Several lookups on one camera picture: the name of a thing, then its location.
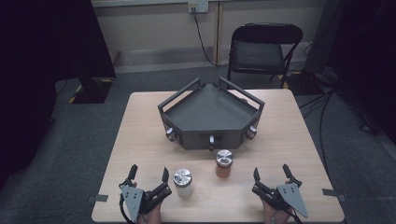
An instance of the gray carpet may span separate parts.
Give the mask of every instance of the gray carpet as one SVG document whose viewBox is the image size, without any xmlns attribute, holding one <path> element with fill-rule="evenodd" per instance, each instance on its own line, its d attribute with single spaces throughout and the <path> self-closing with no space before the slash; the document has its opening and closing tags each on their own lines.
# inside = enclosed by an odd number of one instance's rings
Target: gray carpet
<svg viewBox="0 0 396 224">
<path fill-rule="evenodd" d="M 8 179 L 0 193 L 0 223 L 93 223 L 93 203 L 87 200 L 99 191 L 130 94 L 177 91 L 196 77 L 217 81 L 226 70 L 205 67 L 119 75 L 102 105 L 70 105 L 78 81 L 59 82 L 58 91 L 66 85 L 40 149 L 26 169 Z M 278 87 L 276 78 L 268 79 L 254 77 L 250 82 L 238 77 L 235 83 L 245 89 Z M 296 100 L 303 105 L 316 97 L 296 96 Z M 311 105 L 302 108 L 304 115 L 320 104 Z M 322 108 L 312 110 L 305 119 L 321 158 Z M 361 124 L 359 113 L 334 94 L 322 122 L 330 179 L 340 195 L 347 223 L 396 223 L 396 161 L 391 156 L 395 146 L 382 134 L 361 131 Z"/>
</svg>

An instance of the wooden table top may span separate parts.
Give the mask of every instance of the wooden table top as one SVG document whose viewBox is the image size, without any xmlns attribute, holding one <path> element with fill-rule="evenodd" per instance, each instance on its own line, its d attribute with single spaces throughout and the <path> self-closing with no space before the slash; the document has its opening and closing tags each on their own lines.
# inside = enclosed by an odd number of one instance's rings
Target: wooden table top
<svg viewBox="0 0 396 224">
<path fill-rule="evenodd" d="M 157 105 L 173 92 L 133 93 L 99 190 L 99 194 L 108 195 L 108 199 L 105 203 L 95 203 L 92 219 L 124 221 L 118 184 L 136 164 L 134 181 L 143 190 L 159 186 L 163 167 L 169 170 L 173 193 L 163 201 L 163 222 L 262 222 L 262 202 L 251 191 L 253 171 L 258 167 L 261 182 L 275 188 L 288 180 L 282 169 L 286 163 L 293 175 L 303 181 L 300 192 L 309 217 L 299 215 L 302 222 L 343 221 L 344 213 L 337 198 L 322 193 L 322 189 L 332 189 L 332 185 L 291 91 L 248 92 L 263 100 L 265 107 L 255 138 L 246 139 L 240 148 L 231 150 L 233 166 L 226 179 L 216 176 L 218 150 L 185 150 L 165 136 Z M 179 168 L 187 168 L 192 173 L 193 194 L 187 200 L 177 195 L 173 183 L 173 173 Z"/>
</svg>

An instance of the spice jar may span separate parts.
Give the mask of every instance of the spice jar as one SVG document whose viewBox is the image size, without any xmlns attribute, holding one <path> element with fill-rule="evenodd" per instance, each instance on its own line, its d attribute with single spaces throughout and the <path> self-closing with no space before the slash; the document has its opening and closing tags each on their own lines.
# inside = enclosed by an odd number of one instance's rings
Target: spice jar
<svg viewBox="0 0 396 224">
<path fill-rule="evenodd" d="M 233 165 L 233 153 L 223 149 L 218 152 L 216 157 L 216 175 L 219 178 L 227 178 L 231 173 L 231 165 Z"/>
<path fill-rule="evenodd" d="M 177 194 L 181 198 L 189 198 L 192 195 L 192 175 L 188 169 L 178 169 L 174 174 L 174 183 Z"/>
</svg>

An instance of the black stand base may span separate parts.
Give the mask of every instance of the black stand base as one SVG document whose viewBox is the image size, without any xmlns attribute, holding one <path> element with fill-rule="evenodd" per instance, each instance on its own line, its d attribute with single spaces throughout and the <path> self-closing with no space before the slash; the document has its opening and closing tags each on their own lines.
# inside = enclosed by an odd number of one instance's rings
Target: black stand base
<svg viewBox="0 0 396 224">
<path fill-rule="evenodd" d="M 286 80 L 293 95 L 318 95 L 324 93 L 318 84 L 315 74 L 305 70 L 301 74 L 288 75 Z"/>
<path fill-rule="evenodd" d="M 81 83 L 81 86 L 78 87 L 69 103 L 74 105 L 103 104 L 107 98 L 111 84 L 113 84 L 112 79 L 92 78 L 89 85 Z"/>
</svg>

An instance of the jar lid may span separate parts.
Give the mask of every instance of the jar lid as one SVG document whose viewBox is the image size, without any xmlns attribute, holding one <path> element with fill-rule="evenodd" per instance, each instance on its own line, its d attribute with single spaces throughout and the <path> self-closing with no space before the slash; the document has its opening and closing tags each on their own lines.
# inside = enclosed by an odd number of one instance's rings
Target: jar lid
<svg viewBox="0 0 396 224">
<path fill-rule="evenodd" d="M 219 166 L 228 167 L 233 163 L 233 153 L 227 149 L 220 150 L 216 161 Z"/>
<path fill-rule="evenodd" d="M 174 182 L 178 187 L 185 188 L 192 181 L 191 172 L 188 169 L 178 169 L 174 174 Z"/>
</svg>

